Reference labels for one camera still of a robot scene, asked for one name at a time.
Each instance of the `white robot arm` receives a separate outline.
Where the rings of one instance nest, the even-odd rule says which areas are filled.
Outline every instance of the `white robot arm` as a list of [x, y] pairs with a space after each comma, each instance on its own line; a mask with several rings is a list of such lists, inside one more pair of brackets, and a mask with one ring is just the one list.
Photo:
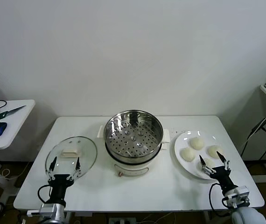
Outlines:
[[231, 214], [233, 224], [266, 224], [265, 217], [253, 208], [242, 207]]
[[200, 156], [203, 171], [212, 179], [216, 179], [222, 189], [224, 198], [222, 204], [230, 209], [231, 220], [233, 224], [266, 224], [265, 217], [253, 208], [249, 208], [249, 190], [246, 186], [238, 187], [234, 185], [229, 175], [231, 169], [229, 161], [223, 155], [217, 152], [224, 166], [214, 167], [213, 169], [206, 166]]

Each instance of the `dough ball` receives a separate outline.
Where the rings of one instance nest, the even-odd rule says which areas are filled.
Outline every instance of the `dough ball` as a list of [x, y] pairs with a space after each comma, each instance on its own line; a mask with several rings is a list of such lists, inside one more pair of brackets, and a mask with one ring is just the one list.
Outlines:
[[[203, 159], [204, 160], [204, 162], [206, 163], [206, 166], [207, 167], [209, 167], [209, 168], [211, 168], [211, 169], [213, 169], [214, 167], [215, 167], [215, 163], [212, 161], [212, 160], [210, 160], [210, 159], [208, 159], [208, 158], [204, 158]], [[200, 163], [200, 161], [198, 162], [198, 164], [197, 164], [197, 167], [198, 167], [198, 169], [200, 170], [200, 171], [202, 171], [202, 164]]]
[[204, 147], [203, 139], [200, 137], [192, 138], [190, 139], [189, 142], [190, 142], [191, 147], [196, 150], [201, 150]]
[[184, 148], [180, 152], [181, 157], [186, 161], [186, 162], [191, 162], [195, 158], [195, 153], [193, 152], [193, 149], [190, 147]]
[[219, 159], [217, 152], [223, 155], [223, 150], [220, 146], [210, 146], [208, 148], [208, 154], [212, 158]]

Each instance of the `glass pot lid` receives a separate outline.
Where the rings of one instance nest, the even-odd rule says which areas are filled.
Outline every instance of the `glass pot lid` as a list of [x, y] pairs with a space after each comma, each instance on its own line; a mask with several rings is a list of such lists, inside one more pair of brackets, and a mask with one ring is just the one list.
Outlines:
[[97, 146], [91, 139], [71, 137], [49, 152], [45, 162], [46, 174], [50, 179], [57, 174], [68, 174], [70, 180], [76, 180], [91, 169], [96, 158]]

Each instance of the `white plate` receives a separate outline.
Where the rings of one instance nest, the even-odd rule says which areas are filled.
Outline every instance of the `white plate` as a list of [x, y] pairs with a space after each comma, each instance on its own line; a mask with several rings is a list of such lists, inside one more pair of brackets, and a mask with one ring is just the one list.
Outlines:
[[[201, 150], [195, 150], [191, 147], [189, 141], [190, 141], [190, 139], [192, 139], [194, 137], [200, 137], [203, 139], [204, 147]], [[205, 180], [211, 180], [211, 178], [201, 170], [199, 155], [201, 155], [204, 159], [208, 158], [208, 159], [212, 160], [215, 163], [215, 167], [223, 166], [223, 163], [221, 162], [220, 159], [212, 158], [208, 154], [208, 151], [207, 151], [208, 148], [210, 146], [213, 146], [213, 145], [218, 145], [221, 147], [221, 145], [218, 143], [215, 136], [212, 136], [212, 135], [207, 134], [207, 133], [202, 132], [202, 131], [187, 131], [187, 132], [182, 133], [175, 140], [175, 156], [176, 156], [177, 160], [179, 161], [179, 163], [189, 173], [191, 173], [194, 176], [197, 176], [199, 178], [205, 179]], [[180, 155], [180, 151], [186, 147], [190, 147], [194, 150], [194, 153], [196, 156], [192, 162], [186, 162]]]

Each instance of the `floor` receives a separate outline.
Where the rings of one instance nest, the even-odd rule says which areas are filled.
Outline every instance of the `floor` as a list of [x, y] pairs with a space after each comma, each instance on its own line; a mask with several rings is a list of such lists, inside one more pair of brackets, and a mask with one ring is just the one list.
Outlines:
[[[2, 169], [0, 172], [8, 168], [10, 169], [11, 173], [10, 175], [18, 175], [22, 172], [24, 167], [26, 166], [25, 164], [3, 164]], [[30, 170], [31, 165], [29, 165], [24, 173], [18, 178], [16, 182], [16, 187], [20, 187]], [[253, 165], [249, 168], [249, 171], [252, 175], [263, 175], [266, 174], [266, 169], [262, 165]], [[260, 192], [262, 193], [264, 199], [265, 199], [265, 206], [261, 209], [258, 209], [259, 212], [261, 212], [265, 217], [266, 217], [266, 183], [261, 183], [258, 184], [258, 188]], [[7, 203], [7, 208], [4, 213], [0, 217], [0, 224], [17, 224], [18, 223], [18, 215], [21, 217], [21, 219], [26, 219], [26, 224], [35, 224], [38, 222], [37, 217], [26, 217], [26, 216], [21, 216], [20, 212], [18, 210], [15, 210], [13, 208], [13, 202], [14, 198], [11, 197]], [[70, 224], [107, 224], [108, 219], [110, 217], [135, 217], [137, 218], [137, 221], [146, 221], [146, 220], [151, 220], [151, 221], [156, 221], [162, 216], [166, 215], [167, 213], [94, 213], [92, 217], [84, 217], [84, 218], [79, 218], [79, 217], [72, 217], [70, 220]], [[196, 224], [204, 224], [204, 218], [203, 218], [203, 213], [202, 212], [173, 212], [165, 216], [164, 218], [160, 219], [158, 221], [159, 224], [183, 224], [183, 223], [196, 223]], [[144, 224], [150, 224], [153, 222], [142, 222]], [[228, 220], [225, 222], [225, 224], [231, 224], [231, 221]]]

